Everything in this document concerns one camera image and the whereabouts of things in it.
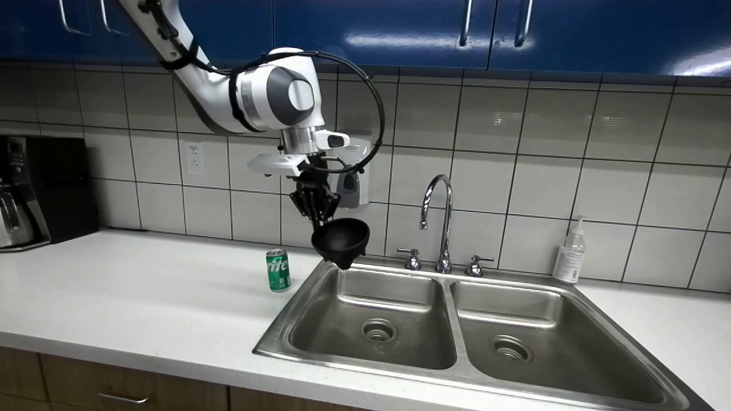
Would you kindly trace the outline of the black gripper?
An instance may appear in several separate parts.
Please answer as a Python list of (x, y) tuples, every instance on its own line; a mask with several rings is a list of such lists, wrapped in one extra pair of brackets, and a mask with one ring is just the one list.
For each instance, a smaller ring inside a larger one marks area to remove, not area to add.
[(312, 230), (318, 230), (332, 217), (340, 197), (330, 190), (323, 168), (310, 165), (295, 178), (289, 202), (303, 217), (308, 217)]

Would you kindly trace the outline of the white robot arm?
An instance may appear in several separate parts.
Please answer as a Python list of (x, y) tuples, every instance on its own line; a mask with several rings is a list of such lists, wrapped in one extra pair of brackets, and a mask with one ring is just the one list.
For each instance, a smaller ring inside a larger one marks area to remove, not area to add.
[(279, 132), (281, 146), (248, 162), (250, 172), (295, 180), (295, 208), (323, 227), (337, 206), (323, 154), (348, 137), (323, 127), (321, 92), (312, 57), (302, 48), (274, 48), (244, 69), (217, 69), (188, 31), (177, 0), (118, 0), (185, 90), (201, 122), (224, 136)]

